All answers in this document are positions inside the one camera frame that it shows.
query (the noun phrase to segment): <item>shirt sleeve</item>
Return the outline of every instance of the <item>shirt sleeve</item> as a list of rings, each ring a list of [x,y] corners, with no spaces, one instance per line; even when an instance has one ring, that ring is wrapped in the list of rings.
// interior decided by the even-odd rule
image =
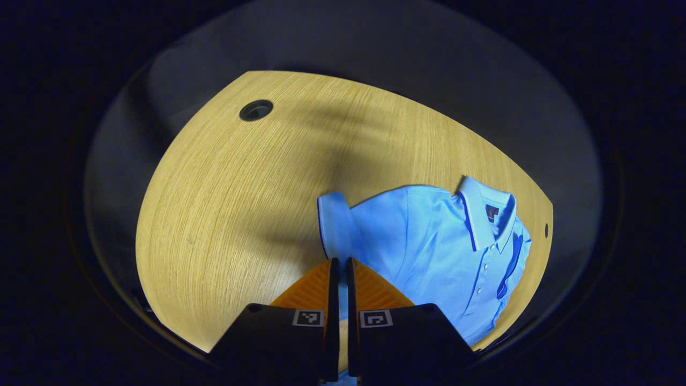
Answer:
[[[353,257],[393,283],[407,249],[407,190],[372,197],[351,213]]]
[[[348,319],[348,276],[345,263],[353,255],[353,221],[343,194],[334,192],[317,199],[319,236],[328,259],[339,261],[338,312],[341,320]]]

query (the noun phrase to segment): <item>wood grain surface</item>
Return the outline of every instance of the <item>wood grain surface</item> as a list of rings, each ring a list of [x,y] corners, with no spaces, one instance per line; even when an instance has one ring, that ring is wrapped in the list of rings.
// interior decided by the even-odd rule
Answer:
[[[273,102],[269,115],[239,118],[261,99]],[[538,185],[479,135],[407,98],[309,73],[245,73],[193,116],[150,181],[136,237],[145,296],[165,326],[208,352],[246,304],[269,304],[325,259],[319,196],[338,191],[354,206],[402,185],[455,192],[464,175],[513,193],[532,239],[478,349],[512,325],[543,276],[553,207]]]

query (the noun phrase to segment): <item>blue fabric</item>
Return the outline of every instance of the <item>blue fabric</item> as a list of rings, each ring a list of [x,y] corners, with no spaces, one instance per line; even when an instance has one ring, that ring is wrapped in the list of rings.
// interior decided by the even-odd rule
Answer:
[[[357,258],[415,304],[437,304],[469,345],[495,328],[531,245],[514,196],[471,177],[455,196],[417,185],[352,209],[331,193],[318,208],[328,258],[339,258],[341,267]],[[348,318],[346,283],[339,287],[341,319]]]
[[[357,377],[350,376],[348,370],[338,374],[338,381],[327,382],[327,386],[357,386]]]

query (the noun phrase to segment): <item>dark background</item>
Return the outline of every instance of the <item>dark background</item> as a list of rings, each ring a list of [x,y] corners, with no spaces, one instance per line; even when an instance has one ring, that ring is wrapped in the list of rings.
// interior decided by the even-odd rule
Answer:
[[[684,255],[683,4],[448,4],[556,76],[589,126],[606,129],[596,139],[619,153],[624,176],[623,223],[601,282],[563,326],[525,354],[492,362],[499,371],[484,370],[480,383],[674,384],[686,375],[676,362],[686,343],[676,287]],[[74,258],[61,192],[74,183],[64,177],[67,149],[82,144],[78,135],[104,108],[89,107],[112,100],[156,52],[231,6],[27,2],[3,12],[4,383],[184,385],[201,376],[99,298]]]

